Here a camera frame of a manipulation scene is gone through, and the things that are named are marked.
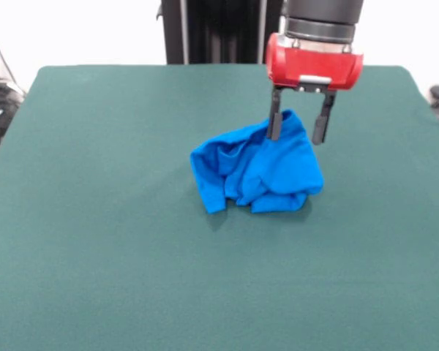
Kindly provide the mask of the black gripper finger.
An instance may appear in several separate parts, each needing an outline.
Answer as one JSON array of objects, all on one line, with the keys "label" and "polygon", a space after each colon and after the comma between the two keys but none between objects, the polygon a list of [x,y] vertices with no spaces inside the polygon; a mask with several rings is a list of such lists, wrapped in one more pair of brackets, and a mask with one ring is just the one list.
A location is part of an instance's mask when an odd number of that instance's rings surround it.
[{"label": "black gripper finger", "polygon": [[282,126],[282,114],[280,112],[282,89],[279,86],[273,86],[271,93],[271,107],[269,113],[269,125],[267,129],[267,138],[278,140]]},{"label": "black gripper finger", "polygon": [[314,145],[320,145],[325,141],[331,110],[334,106],[336,96],[337,93],[335,91],[325,92],[321,112],[315,120],[314,131],[312,134],[312,143]]}]

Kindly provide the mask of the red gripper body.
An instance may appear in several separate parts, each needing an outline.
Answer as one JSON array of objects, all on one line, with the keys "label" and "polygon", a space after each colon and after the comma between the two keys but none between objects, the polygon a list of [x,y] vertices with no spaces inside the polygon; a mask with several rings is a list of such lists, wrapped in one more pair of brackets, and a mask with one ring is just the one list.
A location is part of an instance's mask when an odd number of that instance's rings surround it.
[{"label": "red gripper body", "polygon": [[326,86],[331,90],[354,87],[363,69],[362,54],[304,50],[292,40],[273,33],[266,48],[266,69],[276,86],[296,88],[303,83]]}]

